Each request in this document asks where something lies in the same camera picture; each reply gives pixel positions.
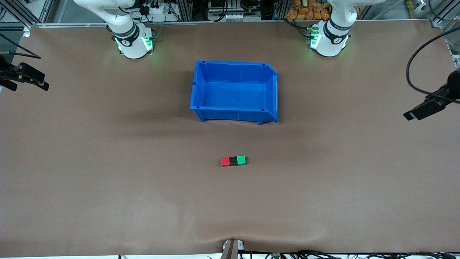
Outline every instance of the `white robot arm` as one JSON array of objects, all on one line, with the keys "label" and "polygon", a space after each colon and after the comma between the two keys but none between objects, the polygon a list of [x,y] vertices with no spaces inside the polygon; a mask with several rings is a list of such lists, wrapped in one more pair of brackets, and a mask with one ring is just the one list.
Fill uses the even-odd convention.
[{"label": "white robot arm", "polygon": [[135,0],[74,0],[109,26],[115,35],[118,48],[130,59],[138,59],[153,51],[152,29],[142,23],[135,23],[129,14],[119,15],[120,8],[129,8]]},{"label": "white robot arm", "polygon": [[385,0],[328,0],[332,6],[329,20],[320,21],[313,27],[318,28],[318,36],[311,41],[310,48],[319,54],[332,57],[345,48],[348,32],[356,21],[357,12],[354,6],[371,6]]}]

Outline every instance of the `blue plastic bin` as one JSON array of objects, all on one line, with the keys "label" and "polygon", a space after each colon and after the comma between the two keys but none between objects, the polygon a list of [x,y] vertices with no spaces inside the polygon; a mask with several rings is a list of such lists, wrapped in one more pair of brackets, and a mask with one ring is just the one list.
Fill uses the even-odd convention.
[{"label": "blue plastic bin", "polygon": [[267,63],[198,60],[190,109],[207,119],[278,122],[278,74]]}]

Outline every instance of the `green block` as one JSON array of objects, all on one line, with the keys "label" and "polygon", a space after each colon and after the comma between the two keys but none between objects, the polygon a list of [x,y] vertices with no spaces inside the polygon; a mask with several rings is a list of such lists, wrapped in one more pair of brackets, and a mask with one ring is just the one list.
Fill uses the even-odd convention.
[{"label": "green block", "polygon": [[246,157],[245,156],[237,156],[236,161],[238,165],[245,165],[246,164]]}]

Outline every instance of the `brown table surface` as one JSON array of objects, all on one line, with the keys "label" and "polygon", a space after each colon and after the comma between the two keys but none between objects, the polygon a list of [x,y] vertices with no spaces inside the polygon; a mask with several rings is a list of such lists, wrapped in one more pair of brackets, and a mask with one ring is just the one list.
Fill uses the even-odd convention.
[{"label": "brown table surface", "polygon": [[[424,96],[405,66],[427,21],[358,22],[335,58],[282,23],[167,26],[155,53],[117,54],[105,28],[33,29],[48,92],[1,100],[0,256],[247,250],[458,251],[460,112],[403,113]],[[201,123],[195,61],[268,62],[279,123]],[[435,90],[454,70],[439,40],[414,61]],[[222,168],[223,156],[250,164]]]}]

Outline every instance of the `red block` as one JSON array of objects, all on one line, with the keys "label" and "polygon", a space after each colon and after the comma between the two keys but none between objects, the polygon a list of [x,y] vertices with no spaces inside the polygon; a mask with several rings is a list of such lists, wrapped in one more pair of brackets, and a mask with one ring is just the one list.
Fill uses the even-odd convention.
[{"label": "red block", "polygon": [[223,157],[220,159],[222,166],[230,166],[230,157]]}]

